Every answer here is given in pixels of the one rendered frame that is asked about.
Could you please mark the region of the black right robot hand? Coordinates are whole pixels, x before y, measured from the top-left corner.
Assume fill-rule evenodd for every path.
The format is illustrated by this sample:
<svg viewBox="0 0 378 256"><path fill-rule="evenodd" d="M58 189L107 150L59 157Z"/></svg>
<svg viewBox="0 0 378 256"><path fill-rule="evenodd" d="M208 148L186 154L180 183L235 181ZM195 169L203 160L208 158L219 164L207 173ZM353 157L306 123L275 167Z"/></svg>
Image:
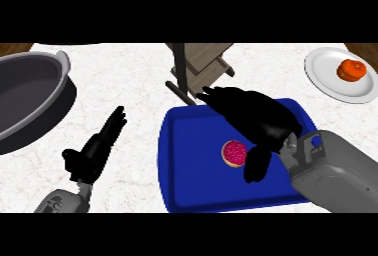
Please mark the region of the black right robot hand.
<svg viewBox="0 0 378 256"><path fill-rule="evenodd" d="M244 180L247 183L260 182L268 174L272 154L281 152L291 134L302 135L303 127L296 115L263 93L237 87L204 87L197 98L254 144L247 153Z"/></svg>

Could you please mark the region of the dark brown wooden object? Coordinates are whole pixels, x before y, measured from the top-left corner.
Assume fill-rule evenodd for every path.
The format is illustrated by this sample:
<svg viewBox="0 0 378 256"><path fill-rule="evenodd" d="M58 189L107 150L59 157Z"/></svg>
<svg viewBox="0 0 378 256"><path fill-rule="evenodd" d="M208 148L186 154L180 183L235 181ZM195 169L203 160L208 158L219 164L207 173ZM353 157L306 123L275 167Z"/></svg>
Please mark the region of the dark brown wooden object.
<svg viewBox="0 0 378 256"><path fill-rule="evenodd" d="M368 62L378 73L378 43L346 43L346 47Z"/></svg>

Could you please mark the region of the blue plastic tray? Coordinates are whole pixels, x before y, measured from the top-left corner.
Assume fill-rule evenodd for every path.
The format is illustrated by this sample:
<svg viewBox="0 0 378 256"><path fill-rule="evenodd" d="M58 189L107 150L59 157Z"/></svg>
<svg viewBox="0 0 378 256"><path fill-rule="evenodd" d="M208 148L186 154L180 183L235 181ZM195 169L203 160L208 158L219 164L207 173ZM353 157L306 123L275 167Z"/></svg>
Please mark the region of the blue plastic tray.
<svg viewBox="0 0 378 256"><path fill-rule="evenodd" d="M244 169L222 159L229 140L254 146L208 106L169 110L158 138L158 180L172 213L223 212L307 201L291 187L278 156L263 181L245 182Z"/></svg>

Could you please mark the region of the white round plate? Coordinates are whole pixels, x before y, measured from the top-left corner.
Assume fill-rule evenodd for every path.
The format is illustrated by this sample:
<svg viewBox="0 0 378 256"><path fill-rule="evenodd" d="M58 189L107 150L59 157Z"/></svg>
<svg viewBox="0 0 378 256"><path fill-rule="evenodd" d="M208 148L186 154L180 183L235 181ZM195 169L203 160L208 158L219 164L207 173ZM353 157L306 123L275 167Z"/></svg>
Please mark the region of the white round plate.
<svg viewBox="0 0 378 256"><path fill-rule="evenodd" d="M338 66L346 59L362 62L366 67L365 76L355 82L343 80L337 75ZM378 98L378 74L352 52L333 47L315 49L304 58L304 71L313 85L334 99L365 104Z"/></svg>

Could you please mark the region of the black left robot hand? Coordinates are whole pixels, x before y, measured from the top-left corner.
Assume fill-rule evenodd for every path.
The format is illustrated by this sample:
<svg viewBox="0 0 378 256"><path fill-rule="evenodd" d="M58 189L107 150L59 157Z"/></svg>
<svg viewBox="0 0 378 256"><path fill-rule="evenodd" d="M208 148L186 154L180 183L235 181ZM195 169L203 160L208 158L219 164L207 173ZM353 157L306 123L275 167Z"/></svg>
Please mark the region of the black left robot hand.
<svg viewBox="0 0 378 256"><path fill-rule="evenodd" d="M118 106L105 122L102 130L96 133L80 151L65 149L62 157L65 170L71 173L70 180L93 184L102 174L111 149L127 123L124 107Z"/></svg>

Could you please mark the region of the orange fruit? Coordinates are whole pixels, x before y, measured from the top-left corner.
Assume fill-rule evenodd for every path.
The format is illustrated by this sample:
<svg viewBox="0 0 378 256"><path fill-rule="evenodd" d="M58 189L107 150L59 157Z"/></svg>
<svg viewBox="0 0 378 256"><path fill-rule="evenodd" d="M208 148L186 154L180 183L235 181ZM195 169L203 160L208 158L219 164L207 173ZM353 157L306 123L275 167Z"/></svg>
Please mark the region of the orange fruit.
<svg viewBox="0 0 378 256"><path fill-rule="evenodd" d="M338 77L347 82L359 81L366 75L365 64L352 59L346 59L337 68Z"/></svg>

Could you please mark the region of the tiered wooden basket stand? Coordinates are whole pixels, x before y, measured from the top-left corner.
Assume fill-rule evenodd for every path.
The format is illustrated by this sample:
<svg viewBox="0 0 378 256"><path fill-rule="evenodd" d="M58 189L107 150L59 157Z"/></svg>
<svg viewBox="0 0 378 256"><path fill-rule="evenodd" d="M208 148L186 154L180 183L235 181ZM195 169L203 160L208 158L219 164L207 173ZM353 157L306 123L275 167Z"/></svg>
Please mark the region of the tiered wooden basket stand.
<svg viewBox="0 0 378 256"><path fill-rule="evenodd" d="M232 43L167 43L173 52L172 74L177 83L167 81L166 86L188 105L195 105L188 94L197 96L203 87L210 87L223 74L235 76L234 68L223 59L231 46Z"/></svg>

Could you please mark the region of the large grey pot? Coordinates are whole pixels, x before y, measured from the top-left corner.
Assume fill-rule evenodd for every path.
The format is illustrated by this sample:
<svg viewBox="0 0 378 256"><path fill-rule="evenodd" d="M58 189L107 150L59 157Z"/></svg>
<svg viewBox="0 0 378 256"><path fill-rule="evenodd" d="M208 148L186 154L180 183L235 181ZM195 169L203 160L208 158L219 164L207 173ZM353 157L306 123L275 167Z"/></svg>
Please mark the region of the large grey pot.
<svg viewBox="0 0 378 256"><path fill-rule="evenodd" d="M0 57L0 155L28 146L65 118L77 96L70 71L64 51Z"/></svg>

